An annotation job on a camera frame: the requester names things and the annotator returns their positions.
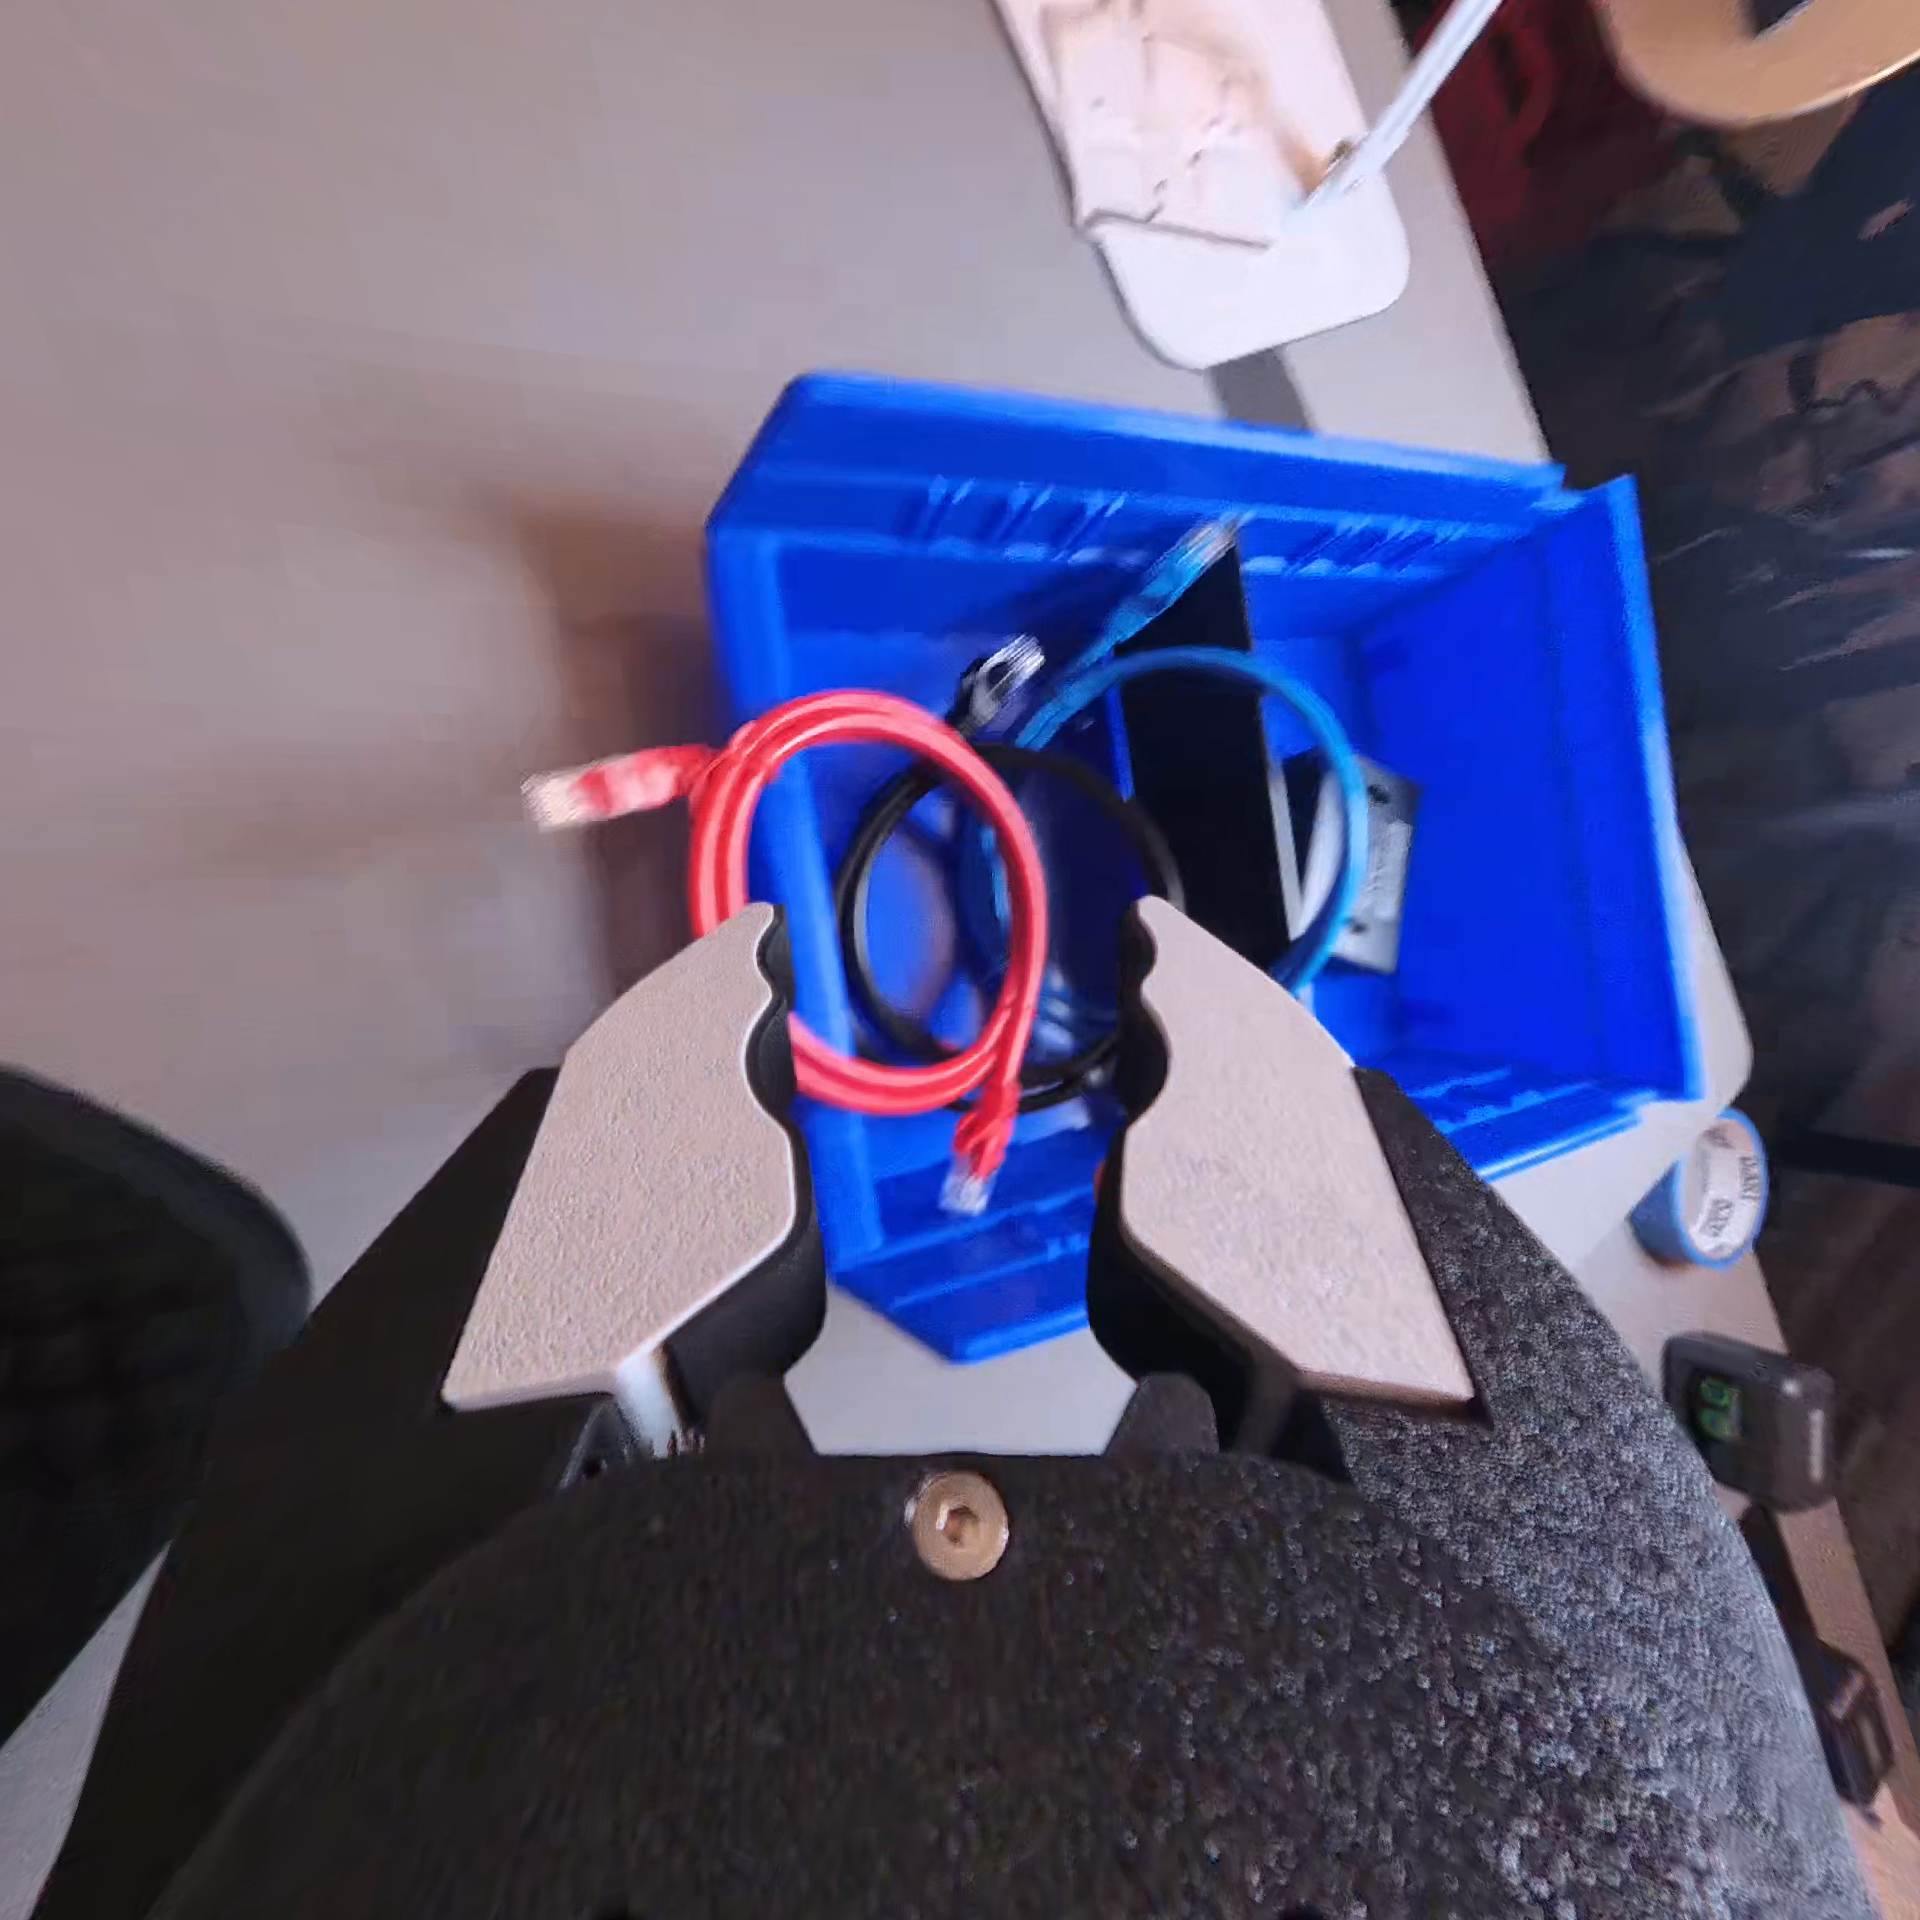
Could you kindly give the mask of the tan round board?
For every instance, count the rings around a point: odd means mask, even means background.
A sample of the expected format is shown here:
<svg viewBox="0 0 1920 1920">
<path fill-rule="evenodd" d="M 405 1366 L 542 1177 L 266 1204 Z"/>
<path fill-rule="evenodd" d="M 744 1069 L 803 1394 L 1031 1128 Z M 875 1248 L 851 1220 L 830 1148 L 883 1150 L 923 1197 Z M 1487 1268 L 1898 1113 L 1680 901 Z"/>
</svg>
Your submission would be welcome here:
<svg viewBox="0 0 1920 1920">
<path fill-rule="evenodd" d="M 1916 1 L 1597 1 L 1624 81 L 1709 128 L 1850 103 L 1918 60 Z"/>
</svg>

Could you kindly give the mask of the black bin divider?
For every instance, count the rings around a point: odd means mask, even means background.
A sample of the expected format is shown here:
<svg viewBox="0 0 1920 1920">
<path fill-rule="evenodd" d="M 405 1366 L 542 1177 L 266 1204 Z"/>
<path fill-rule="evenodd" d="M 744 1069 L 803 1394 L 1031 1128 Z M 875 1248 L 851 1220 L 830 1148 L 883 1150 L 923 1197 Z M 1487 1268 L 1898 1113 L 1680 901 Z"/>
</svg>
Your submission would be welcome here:
<svg viewBox="0 0 1920 1920">
<path fill-rule="evenodd" d="M 1172 597 L 1123 657 L 1255 652 L 1234 532 L 1195 534 L 1167 585 Z M 1174 664 L 1130 678 L 1117 700 L 1134 794 L 1167 840 L 1187 913 L 1271 972 L 1291 941 L 1298 878 L 1282 846 L 1261 690 Z"/>
</svg>

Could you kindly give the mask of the black ethernet port box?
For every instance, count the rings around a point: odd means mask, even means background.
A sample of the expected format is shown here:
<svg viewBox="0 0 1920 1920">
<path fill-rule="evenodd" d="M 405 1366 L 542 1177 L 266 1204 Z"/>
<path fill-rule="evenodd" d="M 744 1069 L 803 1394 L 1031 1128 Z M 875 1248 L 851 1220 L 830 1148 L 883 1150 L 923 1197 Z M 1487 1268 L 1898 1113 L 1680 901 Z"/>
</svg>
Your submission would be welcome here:
<svg viewBox="0 0 1920 1920">
<path fill-rule="evenodd" d="M 1407 864 L 1422 788 L 1359 756 L 1366 792 L 1366 857 L 1350 913 L 1327 960 L 1344 969 L 1392 975 L 1402 962 Z M 1287 936 L 1295 943 L 1330 901 L 1342 872 L 1340 791 L 1319 751 L 1298 751 L 1280 765 L 1280 792 L 1291 846 L 1293 881 L 1287 893 Z"/>
</svg>

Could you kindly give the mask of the blue tape roll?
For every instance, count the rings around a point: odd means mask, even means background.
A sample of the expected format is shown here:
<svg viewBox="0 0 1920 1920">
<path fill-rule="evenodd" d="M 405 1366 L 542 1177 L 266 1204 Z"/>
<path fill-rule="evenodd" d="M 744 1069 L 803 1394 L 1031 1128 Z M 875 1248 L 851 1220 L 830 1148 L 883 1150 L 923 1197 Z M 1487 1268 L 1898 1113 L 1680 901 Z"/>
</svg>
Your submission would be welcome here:
<svg viewBox="0 0 1920 1920">
<path fill-rule="evenodd" d="M 1768 1158 L 1755 1125 L 1719 1113 L 1651 1185 L 1628 1224 L 1660 1264 L 1724 1268 L 1749 1254 L 1768 1210 Z"/>
</svg>

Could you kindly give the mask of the blue plastic bin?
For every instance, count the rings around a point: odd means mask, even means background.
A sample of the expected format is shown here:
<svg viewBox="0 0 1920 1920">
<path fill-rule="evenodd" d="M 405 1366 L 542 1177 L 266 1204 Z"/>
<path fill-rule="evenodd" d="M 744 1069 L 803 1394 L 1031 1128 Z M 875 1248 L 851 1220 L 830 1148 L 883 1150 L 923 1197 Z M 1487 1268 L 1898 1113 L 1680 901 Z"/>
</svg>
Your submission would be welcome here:
<svg viewBox="0 0 1920 1920">
<path fill-rule="evenodd" d="M 1410 776 L 1392 975 L 1312 1008 L 1487 1182 L 1628 1132 L 1707 1074 L 1663 690 L 1629 481 L 870 375 L 787 385 L 707 521 L 731 721 L 883 688 L 934 712 L 1014 636 L 1079 654 L 1180 534 L 1234 518 L 1252 644 Z M 805 751 L 752 829 L 805 1022 L 856 1037 L 832 866 L 903 765 Z M 939 1204 L 955 1118 L 805 1106 L 830 1280 L 947 1360 L 1086 1322 L 1110 1100 L 1019 1118 L 981 1217 Z"/>
</svg>

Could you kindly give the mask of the white metal base plate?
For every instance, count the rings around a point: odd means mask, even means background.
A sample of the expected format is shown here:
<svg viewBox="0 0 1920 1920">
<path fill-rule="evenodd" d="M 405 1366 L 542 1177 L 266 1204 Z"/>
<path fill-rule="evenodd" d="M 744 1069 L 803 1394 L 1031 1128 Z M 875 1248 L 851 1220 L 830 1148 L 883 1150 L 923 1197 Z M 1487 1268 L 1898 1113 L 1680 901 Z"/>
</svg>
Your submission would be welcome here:
<svg viewBox="0 0 1920 1920">
<path fill-rule="evenodd" d="M 1496 1 L 1445 4 L 1366 119 L 1319 1 L 997 1 L 1143 342 L 1210 372 L 1384 310 L 1407 237 L 1384 168 Z"/>
</svg>

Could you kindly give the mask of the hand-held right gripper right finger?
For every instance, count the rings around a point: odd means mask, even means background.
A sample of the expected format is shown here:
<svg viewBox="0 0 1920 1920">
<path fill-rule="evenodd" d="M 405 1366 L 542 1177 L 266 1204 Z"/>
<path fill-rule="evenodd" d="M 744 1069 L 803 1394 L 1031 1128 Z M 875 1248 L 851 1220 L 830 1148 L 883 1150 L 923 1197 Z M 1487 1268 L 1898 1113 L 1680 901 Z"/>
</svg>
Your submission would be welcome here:
<svg viewBox="0 0 1920 1920">
<path fill-rule="evenodd" d="M 1220 1410 L 1475 1401 L 1352 1058 L 1162 898 L 1120 935 L 1116 1087 L 1087 1320 L 1127 1373 L 1189 1372 Z"/>
</svg>

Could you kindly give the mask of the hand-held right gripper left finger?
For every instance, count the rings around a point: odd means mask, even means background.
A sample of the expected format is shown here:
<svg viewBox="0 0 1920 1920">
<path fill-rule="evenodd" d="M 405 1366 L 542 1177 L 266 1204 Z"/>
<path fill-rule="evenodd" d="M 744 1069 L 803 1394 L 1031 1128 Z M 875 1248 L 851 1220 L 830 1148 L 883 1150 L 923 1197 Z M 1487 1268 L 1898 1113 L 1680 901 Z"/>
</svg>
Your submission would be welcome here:
<svg viewBox="0 0 1920 1920">
<path fill-rule="evenodd" d="M 448 1408 L 606 1396 L 655 1453 L 811 1452 L 783 1385 L 828 1308 L 791 996 L 783 917 L 750 902 L 571 1041 Z"/>
</svg>

